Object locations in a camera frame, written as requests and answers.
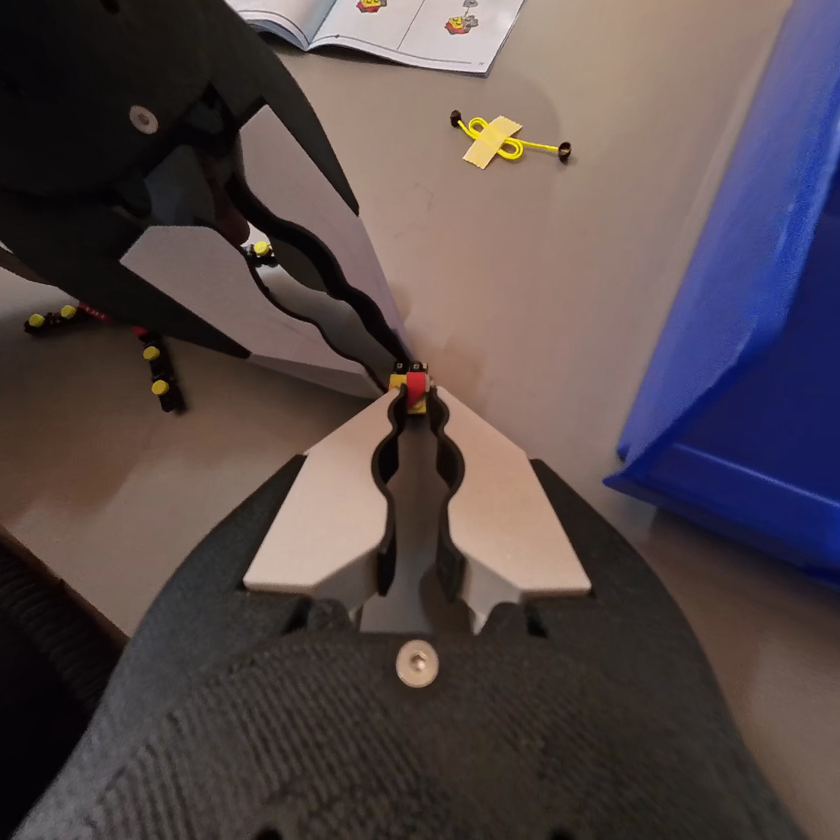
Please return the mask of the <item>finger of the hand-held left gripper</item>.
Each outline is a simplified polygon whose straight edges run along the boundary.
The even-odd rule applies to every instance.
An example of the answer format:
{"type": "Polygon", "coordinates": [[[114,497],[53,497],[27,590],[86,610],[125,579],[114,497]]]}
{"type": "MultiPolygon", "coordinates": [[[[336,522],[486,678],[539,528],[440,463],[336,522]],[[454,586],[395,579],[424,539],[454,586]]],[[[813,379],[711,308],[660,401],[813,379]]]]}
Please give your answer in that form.
{"type": "Polygon", "coordinates": [[[413,351],[382,264],[348,203],[267,103],[238,130],[228,195],[291,280],[278,303],[364,365],[410,363],[413,351]]]}
{"type": "Polygon", "coordinates": [[[383,394],[373,375],[330,348],[316,325],[271,301],[241,252],[209,227],[148,227],[120,263],[241,345],[256,364],[349,396],[383,394]]]}

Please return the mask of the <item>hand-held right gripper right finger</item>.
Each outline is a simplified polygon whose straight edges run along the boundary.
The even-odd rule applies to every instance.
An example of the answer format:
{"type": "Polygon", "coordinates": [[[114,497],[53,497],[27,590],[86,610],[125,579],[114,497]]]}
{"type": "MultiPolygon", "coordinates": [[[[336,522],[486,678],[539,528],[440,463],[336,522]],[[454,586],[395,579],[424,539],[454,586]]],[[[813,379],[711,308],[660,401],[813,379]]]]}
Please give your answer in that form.
{"type": "Polygon", "coordinates": [[[592,584],[529,457],[445,388],[429,393],[448,493],[436,569],[450,601],[579,596],[592,584]]]}

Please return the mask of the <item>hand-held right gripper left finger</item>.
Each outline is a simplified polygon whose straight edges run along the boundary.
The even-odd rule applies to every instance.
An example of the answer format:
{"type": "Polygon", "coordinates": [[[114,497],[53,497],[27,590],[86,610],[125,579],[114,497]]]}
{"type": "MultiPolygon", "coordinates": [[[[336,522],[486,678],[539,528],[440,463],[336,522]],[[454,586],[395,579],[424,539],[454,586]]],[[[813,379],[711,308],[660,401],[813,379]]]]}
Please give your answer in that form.
{"type": "Polygon", "coordinates": [[[376,551],[387,501],[373,456],[393,430],[398,391],[370,404],[311,447],[244,577],[252,592],[368,601],[376,591],[376,551]]]}

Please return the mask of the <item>yellow black lego spider model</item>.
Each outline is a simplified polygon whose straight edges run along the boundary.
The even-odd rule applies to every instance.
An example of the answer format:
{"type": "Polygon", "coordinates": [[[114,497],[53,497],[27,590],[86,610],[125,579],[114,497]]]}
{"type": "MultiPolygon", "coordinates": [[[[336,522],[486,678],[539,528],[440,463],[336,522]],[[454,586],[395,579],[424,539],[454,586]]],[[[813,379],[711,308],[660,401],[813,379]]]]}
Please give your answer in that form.
{"type": "Polygon", "coordinates": [[[252,355],[244,340],[223,336],[219,327],[191,314],[180,303],[135,277],[122,266],[111,266],[103,277],[81,284],[81,297],[55,311],[34,312],[24,322],[24,331],[45,336],[89,322],[121,323],[130,327],[142,346],[142,356],[150,367],[151,391],[162,411],[182,413],[185,398],[165,336],[181,340],[197,339],[200,346],[236,358],[252,355]]]}

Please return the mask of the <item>lego instruction booklet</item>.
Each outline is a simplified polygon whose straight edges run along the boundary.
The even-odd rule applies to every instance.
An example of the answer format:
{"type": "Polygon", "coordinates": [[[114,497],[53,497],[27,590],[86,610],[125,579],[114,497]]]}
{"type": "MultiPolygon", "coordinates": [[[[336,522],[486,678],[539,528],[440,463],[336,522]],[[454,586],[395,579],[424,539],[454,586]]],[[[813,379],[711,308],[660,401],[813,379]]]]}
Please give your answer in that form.
{"type": "Polygon", "coordinates": [[[303,51],[352,49],[398,65],[484,77],[523,1],[229,1],[251,27],[303,51]]]}

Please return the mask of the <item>blue plastic bin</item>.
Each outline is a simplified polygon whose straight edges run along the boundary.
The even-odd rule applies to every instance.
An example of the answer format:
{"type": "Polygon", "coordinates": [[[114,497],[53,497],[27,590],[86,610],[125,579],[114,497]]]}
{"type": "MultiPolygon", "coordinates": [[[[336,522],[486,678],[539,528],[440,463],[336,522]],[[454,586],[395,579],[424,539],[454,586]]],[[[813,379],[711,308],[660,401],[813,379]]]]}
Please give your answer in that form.
{"type": "Polygon", "coordinates": [[[836,590],[838,162],[838,2],[793,2],[604,479],[836,590]]]}

